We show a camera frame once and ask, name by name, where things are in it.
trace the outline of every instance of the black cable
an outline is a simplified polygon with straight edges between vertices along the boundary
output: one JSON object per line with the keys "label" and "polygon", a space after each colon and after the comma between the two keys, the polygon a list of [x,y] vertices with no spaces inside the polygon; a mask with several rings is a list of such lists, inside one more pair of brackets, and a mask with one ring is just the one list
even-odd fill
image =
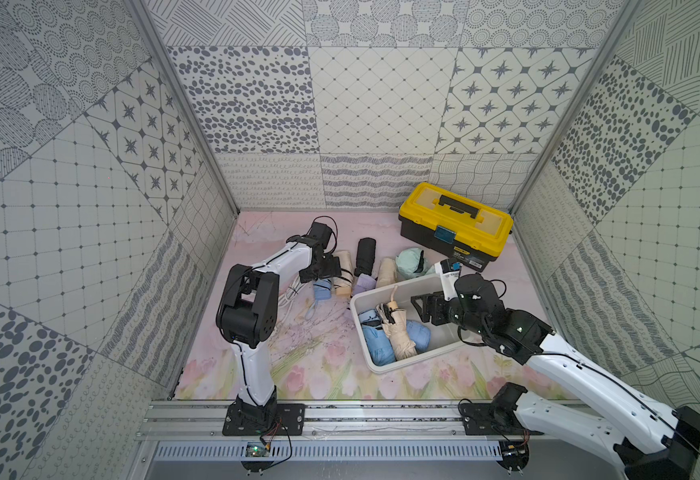
{"label": "black cable", "polygon": [[486,346],[485,343],[475,343],[475,342],[466,341],[465,339],[462,338],[462,330],[464,330],[464,329],[461,326],[457,326],[457,336],[459,337],[459,340],[462,341],[462,343],[466,343],[466,344],[471,345],[471,346]]}
{"label": "black cable", "polygon": [[286,458],[284,458],[283,460],[280,460],[279,462],[273,463],[269,466],[262,468],[261,470],[259,470],[259,472],[263,472],[264,470],[269,470],[270,468],[272,468],[274,466],[279,466],[281,463],[283,463],[286,460],[288,460],[289,458],[291,458],[291,455],[294,453],[294,447],[291,445],[291,436],[288,434],[288,428],[286,428],[284,426],[283,431],[286,432],[286,436],[288,437],[288,456]]}
{"label": "black cable", "polygon": [[326,252],[326,255],[333,255],[334,251],[337,249],[337,245],[339,244],[339,226],[337,226],[337,221],[334,220],[333,216],[328,216],[328,215],[321,215],[317,216],[316,218],[312,219],[313,222],[315,222],[318,218],[330,218],[332,222],[334,222],[334,248],[332,248],[330,251]]}
{"label": "black cable", "polygon": [[489,282],[502,282],[502,285],[504,285],[504,292],[502,292],[501,295],[499,295],[498,298],[502,298],[505,293],[507,293],[507,283],[504,283],[504,280],[499,280],[498,278],[495,278],[494,280],[489,280]]}
{"label": "black cable", "polygon": [[562,357],[565,357],[565,358],[571,360],[572,362],[574,362],[576,365],[578,365],[580,367],[586,368],[587,370],[591,370],[591,371],[597,373],[598,375],[602,376],[605,379],[609,379],[614,385],[618,386],[620,389],[623,389],[627,395],[633,397],[633,399],[636,402],[638,402],[643,408],[645,408],[646,410],[651,412],[654,417],[657,417],[657,419],[659,419],[662,423],[665,424],[665,426],[667,428],[669,428],[676,435],[678,435],[684,442],[686,442],[686,444],[689,447],[693,448],[693,450],[697,453],[698,456],[700,456],[700,450],[697,447],[695,447],[688,439],[686,439],[686,437],[684,437],[680,432],[678,432],[678,430],[673,428],[668,422],[665,421],[664,418],[662,418],[660,415],[658,415],[657,412],[655,412],[651,407],[649,407],[643,401],[641,401],[640,398],[633,395],[633,393],[630,390],[626,389],[624,387],[624,385],[617,382],[615,379],[611,378],[610,376],[606,375],[605,373],[601,372],[600,370],[596,370],[593,367],[586,365],[586,364],[582,363],[581,361],[573,358],[572,356],[567,355],[566,353],[557,353],[557,352],[556,353],[535,353],[532,356],[562,356]]}

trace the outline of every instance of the floor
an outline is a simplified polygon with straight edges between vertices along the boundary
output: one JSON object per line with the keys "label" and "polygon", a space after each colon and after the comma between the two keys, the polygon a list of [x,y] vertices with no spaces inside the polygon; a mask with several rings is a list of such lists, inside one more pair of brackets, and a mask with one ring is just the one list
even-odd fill
{"label": "floor", "polygon": [[[235,358],[221,338],[215,315],[227,272],[234,264],[250,265],[279,250],[288,236],[306,232],[322,213],[243,212],[206,306],[187,365],[176,390],[177,399],[232,399],[240,382]],[[339,230],[338,250],[349,250],[355,260],[360,238],[377,240],[377,262],[416,246],[400,236],[395,213],[336,212],[331,216]],[[426,250],[431,261],[445,258]],[[503,253],[484,271],[487,278],[507,283],[505,305],[526,310],[545,320],[544,309],[510,236]],[[281,289],[291,279],[281,281]],[[361,352],[349,301],[335,296],[319,302],[312,320],[305,313],[313,302],[312,288],[304,288],[289,315],[280,312],[270,337],[272,378],[279,399],[459,399],[492,398],[505,382],[515,382],[550,399],[574,398],[547,377],[520,366],[488,348],[461,346],[424,362],[376,375],[368,369]]]}

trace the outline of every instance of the black toolbox handle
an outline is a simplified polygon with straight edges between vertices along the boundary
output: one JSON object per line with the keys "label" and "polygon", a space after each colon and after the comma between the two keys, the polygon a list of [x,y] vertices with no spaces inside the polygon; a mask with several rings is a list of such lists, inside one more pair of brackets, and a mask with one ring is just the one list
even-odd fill
{"label": "black toolbox handle", "polygon": [[446,195],[441,195],[441,199],[438,200],[438,205],[448,205],[451,210],[459,212],[460,214],[470,214],[470,218],[474,219],[478,216],[478,208],[475,206],[470,206],[468,204],[463,204],[459,200],[447,197]]}

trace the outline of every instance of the white plastic bin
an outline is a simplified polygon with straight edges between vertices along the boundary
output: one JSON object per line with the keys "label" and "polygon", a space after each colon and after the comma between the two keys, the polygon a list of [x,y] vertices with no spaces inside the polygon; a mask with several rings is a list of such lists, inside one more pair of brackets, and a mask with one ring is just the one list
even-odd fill
{"label": "white plastic bin", "polygon": [[[371,360],[371,354],[368,352],[368,345],[366,345],[366,339],[363,336],[363,330],[361,329],[361,322],[358,319],[358,314],[363,313],[367,310],[373,310],[377,308],[379,303],[387,303],[390,301],[390,294],[392,294],[393,288],[397,285],[398,290],[395,293],[395,301],[399,308],[406,310],[406,321],[408,322],[420,322],[430,329],[430,346],[427,348],[426,352],[415,355],[411,358],[405,360],[397,360],[385,366],[374,365]],[[450,352],[463,345],[457,336],[457,326],[453,323],[447,323],[445,325],[433,326],[431,323],[424,323],[419,318],[419,313],[411,304],[411,298],[415,295],[424,295],[426,293],[434,293],[443,291],[441,286],[441,277],[438,274],[420,276],[419,278],[414,278],[412,280],[406,280],[400,283],[394,283],[392,285],[383,286],[382,288],[377,288],[375,290],[370,290],[368,292],[359,293],[355,295],[352,300],[350,300],[350,311],[352,312],[353,320],[355,321],[355,330],[357,331],[357,336],[361,340],[361,350],[363,350],[363,357],[366,359],[366,364],[374,373],[385,373],[390,370],[400,369],[412,363],[422,362],[427,359],[431,359],[435,356],[439,356],[443,353]],[[462,331],[462,338],[467,341],[476,341],[477,336],[472,332]]]}

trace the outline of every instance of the patterned wall panel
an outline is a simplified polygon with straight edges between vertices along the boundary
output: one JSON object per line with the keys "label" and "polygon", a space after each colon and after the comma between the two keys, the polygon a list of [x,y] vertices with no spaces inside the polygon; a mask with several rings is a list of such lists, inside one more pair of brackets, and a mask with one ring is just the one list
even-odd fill
{"label": "patterned wall panel", "polygon": [[307,44],[456,47],[469,0],[302,0]]}
{"label": "patterned wall panel", "polygon": [[[622,379],[646,395],[675,408],[689,406],[700,414],[700,377],[690,368],[690,356],[675,355],[625,375]],[[694,467],[700,478],[700,459]]]}
{"label": "patterned wall panel", "polygon": [[622,0],[471,0],[462,43],[473,47],[600,45]]}
{"label": "patterned wall panel", "polygon": [[678,353],[594,230],[547,279],[547,289],[568,340],[614,375]]}
{"label": "patterned wall panel", "polygon": [[617,55],[700,111],[700,0],[647,0]]}
{"label": "patterned wall panel", "polygon": [[693,113],[621,59],[606,67],[552,161],[597,223]]}
{"label": "patterned wall panel", "polygon": [[[23,2],[0,6],[18,24],[78,107],[86,110],[147,59],[136,24],[120,0]],[[10,44],[4,44],[12,52]]]}
{"label": "patterned wall panel", "polygon": [[591,48],[460,48],[438,132],[444,154],[538,154]]}
{"label": "patterned wall panel", "polygon": [[299,0],[149,0],[167,45],[305,45]]}
{"label": "patterned wall panel", "polygon": [[6,19],[0,7],[0,179],[80,114],[38,51]]}
{"label": "patterned wall panel", "polygon": [[68,407],[94,351],[0,305],[0,478],[18,478]]}
{"label": "patterned wall panel", "polygon": [[169,230],[99,352],[163,386],[171,380],[209,282]]}
{"label": "patterned wall panel", "polygon": [[158,216],[170,223],[195,179],[201,155],[152,59],[84,115]]}
{"label": "patterned wall panel", "polygon": [[325,208],[318,154],[217,154],[240,208]]}
{"label": "patterned wall panel", "polygon": [[428,181],[506,210],[536,161],[536,154],[435,155]]}
{"label": "patterned wall panel", "polygon": [[215,153],[317,152],[305,48],[169,48]]}
{"label": "patterned wall panel", "polygon": [[0,182],[0,302],[95,349],[165,229],[78,118]]}
{"label": "patterned wall panel", "polygon": [[22,478],[117,478],[151,399],[165,389],[99,354]]}
{"label": "patterned wall panel", "polygon": [[450,48],[310,48],[323,154],[432,154]]}
{"label": "patterned wall panel", "polygon": [[397,209],[427,181],[432,157],[321,155],[327,207]]}
{"label": "patterned wall panel", "polygon": [[700,345],[700,117],[597,230],[672,340]]}
{"label": "patterned wall panel", "polygon": [[550,163],[543,167],[514,219],[542,281],[550,277],[593,229]]}

